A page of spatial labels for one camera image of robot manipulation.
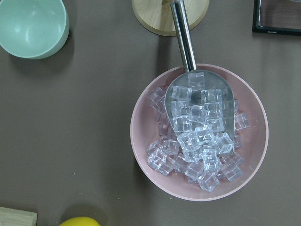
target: metal scoop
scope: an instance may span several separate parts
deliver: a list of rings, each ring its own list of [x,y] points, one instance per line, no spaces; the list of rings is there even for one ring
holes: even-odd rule
[[[198,70],[194,58],[193,47],[190,38],[189,25],[187,21],[185,5],[183,0],[175,0],[171,3],[171,11],[174,17],[174,26],[177,33],[182,61],[186,69],[186,73],[177,77],[167,89],[165,97],[165,109],[171,126],[174,128],[171,98],[174,86],[189,87],[188,74],[204,72],[206,89],[221,89],[223,98],[223,120],[225,132],[234,141],[234,96],[231,87],[221,76],[206,70]]]

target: yellow fruit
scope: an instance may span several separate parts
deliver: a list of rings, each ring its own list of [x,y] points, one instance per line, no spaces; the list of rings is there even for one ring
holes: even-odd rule
[[[60,226],[101,226],[96,220],[87,217],[71,218],[61,223]]]

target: bowl rim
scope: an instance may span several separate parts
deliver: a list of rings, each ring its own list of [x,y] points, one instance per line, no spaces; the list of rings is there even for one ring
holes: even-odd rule
[[[5,2],[5,1],[10,1],[10,0],[1,0],[1,1],[0,1],[0,8],[1,8],[1,5],[3,4],[3,2]],[[65,30],[68,29],[67,26],[69,26],[69,25],[68,25],[68,24],[69,24],[69,19],[68,19],[68,14],[67,14],[67,10],[66,10],[66,8],[65,8],[65,5],[64,5],[64,3],[63,3],[62,0],[57,0],[57,1],[59,1],[59,2],[61,3],[61,7],[62,7],[62,9],[63,9],[63,14],[64,14],[64,22],[63,22],[63,24],[64,24],[64,27],[63,27],[63,29],[62,29],[62,32],[61,32],[60,37],[56,40],[56,42],[55,42],[51,47],[49,47],[47,50],[44,50],[43,52],[40,52],[40,53],[35,54],[35,55],[20,55],[20,54],[13,53],[11,50],[9,50],[8,48],[6,48],[6,47],[3,45],[3,43],[1,42],[1,40],[0,40],[0,46],[2,46],[2,48],[3,48],[5,51],[7,51],[8,53],[10,53],[10,54],[12,54],[12,55],[14,55],[14,56],[16,56],[16,57],[27,58],[27,59],[35,59],[35,58],[39,58],[40,56],[43,56],[43,55],[45,55],[46,53],[48,53],[48,52],[50,52],[51,50],[53,50],[53,49],[58,45],[58,43],[61,41],[61,38],[63,37],[63,35],[64,35],[64,33],[65,33]]]
[[[148,173],[144,170],[144,167],[143,165],[140,163],[140,161],[138,160],[138,156],[136,154],[136,150],[135,150],[135,145],[134,145],[134,139],[133,139],[133,126],[134,126],[134,118],[135,118],[135,113],[136,113],[136,110],[138,108],[138,103],[140,102],[140,100],[143,98],[143,96],[145,95],[145,93],[148,91],[148,89],[157,81],[159,80],[160,78],[162,78],[163,76],[165,76],[166,74],[169,74],[171,73],[172,71],[175,71],[175,70],[178,70],[178,69],[182,69],[183,66],[178,66],[178,67],[174,67],[164,73],[162,73],[161,75],[159,75],[157,78],[155,78],[144,90],[143,92],[141,93],[141,95],[139,96],[139,98],[137,99],[136,101],[136,104],[135,104],[135,107],[133,109],[133,113],[132,113],[132,117],[131,117],[131,123],[130,123],[130,138],[131,138],[131,145],[132,145],[132,149],[133,149],[133,152],[134,152],[134,156],[136,158],[136,161],[138,163],[138,165],[140,166],[140,168],[142,169],[142,171],[144,172],[144,174],[148,177],[148,179],[154,183],[157,187],[159,187],[160,189],[162,189],[163,191],[165,191],[166,193],[170,194],[170,195],[173,195],[175,197],[178,197],[178,198],[181,198],[181,199],[184,199],[184,200],[188,200],[188,201],[198,201],[198,202],[202,202],[202,201],[212,201],[212,200],[217,200],[217,199],[221,199],[223,197],[226,197],[226,196],[229,196],[233,193],[235,193],[236,191],[238,191],[239,189],[241,189],[243,186],[245,186],[253,177],[254,175],[257,173],[258,169],[260,168],[262,162],[263,162],[263,159],[265,157],[265,154],[266,154],[266,151],[267,151],[267,148],[268,148],[268,142],[269,142],[269,125],[268,125],[268,119],[267,119],[267,115],[266,115],[266,112],[264,110],[264,107],[263,107],[263,104],[261,102],[261,100],[259,99],[259,97],[257,96],[256,92],[252,89],[252,87],[246,82],[244,81],[242,78],[240,78],[238,75],[234,74],[233,72],[225,69],[225,68],[222,68],[222,67],[219,67],[219,66],[215,66],[215,65],[210,65],[210,64],[197,64],[198,65],[198,68],[199,69],[202,69],[202,67],[212,67],[212,68],[215,68],[215,69],[219,69],[219,70],[223,70],[229,74],[231,74],[232,76],[234,76],[235,78],[237,78],[238,80],[240,80],[243,84],[245,84],[249,89],[250,91],[252,92],[252,94],[255,96],[257,102],[259,103],[260,105],[260,108],[262,110],[262,113],[263,113],[263,117],[264,117],[264,122],[265,122],[265,129],[266,129],[266,137],[265,137],[265,145],[264,145],[264,149],[263,149],[263,153],[262,153],[262,156],[256,166],[256,168],[254,169],[254,171],[252,172],[252,174],[238,187],[236,187],[235,189],[231,190],[230,192],[228,193],[225,193],[225,194],[222,194],[222,195],[219,195],[219,196],[216,196],[216,197],[211,197],[211,198],[189,198],[189,197],[184,197],[182,195],[178,195],[178,194],[175,194],[174,192],[171,192],[170,190],[167,190],[166,188],[164,188],[163,186],[161,186],[159,183],[156,182],[156,180],[154,180],[152,177],[150,177],[148,175]]]

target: green bowl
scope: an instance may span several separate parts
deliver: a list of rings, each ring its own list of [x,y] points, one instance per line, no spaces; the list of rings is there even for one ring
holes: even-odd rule
[[[53,55],[66,42],[69,27],[62,0],[0,1],[0,45],[16,57]]]

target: scoop handle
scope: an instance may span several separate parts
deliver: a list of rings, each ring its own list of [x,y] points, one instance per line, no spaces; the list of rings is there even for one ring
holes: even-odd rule
[[[198,67],[194,58],[184,1],[175,0],[170,3],[170,7],[185,70],[187,72],[196,70]]]

